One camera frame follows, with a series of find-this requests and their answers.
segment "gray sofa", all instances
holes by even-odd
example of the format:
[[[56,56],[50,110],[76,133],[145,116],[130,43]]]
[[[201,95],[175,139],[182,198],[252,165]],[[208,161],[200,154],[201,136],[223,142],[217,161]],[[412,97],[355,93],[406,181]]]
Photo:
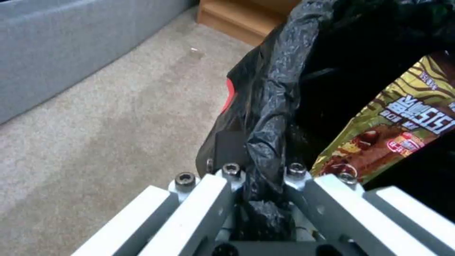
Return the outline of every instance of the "gray sofa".
[[[0,3],[0,123],[101,69],[195,0]]]

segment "snack wrapper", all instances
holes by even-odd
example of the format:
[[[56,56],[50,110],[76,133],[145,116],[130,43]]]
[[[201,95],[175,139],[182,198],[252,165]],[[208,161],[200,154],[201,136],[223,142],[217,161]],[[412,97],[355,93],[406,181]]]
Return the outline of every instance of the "snack wrapper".
[[[421,58],[349,121],[311,174],[346,172],[368,182],[455,128],[454,86],[455,66],[444,52]]]

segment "garbage bag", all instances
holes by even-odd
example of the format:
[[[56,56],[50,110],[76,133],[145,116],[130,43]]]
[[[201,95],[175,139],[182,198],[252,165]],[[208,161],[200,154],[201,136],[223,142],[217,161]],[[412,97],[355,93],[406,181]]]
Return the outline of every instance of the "garbage bag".
[[[242,131],[243,204],[285,209],[284,167],[311,167],[380,90],[422,56],[450,49],[453,9],[453,1],[303,0],[228,73],[235,94],[199,149],[198,173],[217,132]]]

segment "gray carpet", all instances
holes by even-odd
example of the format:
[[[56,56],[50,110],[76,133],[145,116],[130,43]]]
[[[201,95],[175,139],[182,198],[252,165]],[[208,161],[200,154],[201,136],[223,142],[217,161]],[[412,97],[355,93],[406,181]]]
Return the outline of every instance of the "gray carpet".
[[[68,255],[148,185],[196,172],[226,73],[251,46],[195,13],[0,126],[1,255]]]

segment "red object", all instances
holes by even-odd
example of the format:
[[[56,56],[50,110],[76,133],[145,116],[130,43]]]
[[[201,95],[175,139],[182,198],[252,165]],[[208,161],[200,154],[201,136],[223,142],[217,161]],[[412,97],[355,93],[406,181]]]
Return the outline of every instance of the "red object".
[[[223,113],[226,109],[229,108],[229,106],[232,103],[232,100],[234,99],[234,95],[235,95],[234,84],[232,83],[231,79],[229,79],[229,78],[226,80],[226,87],[229,91],[229,96],[226,100],[226,103],[224,103],[221,113]]]

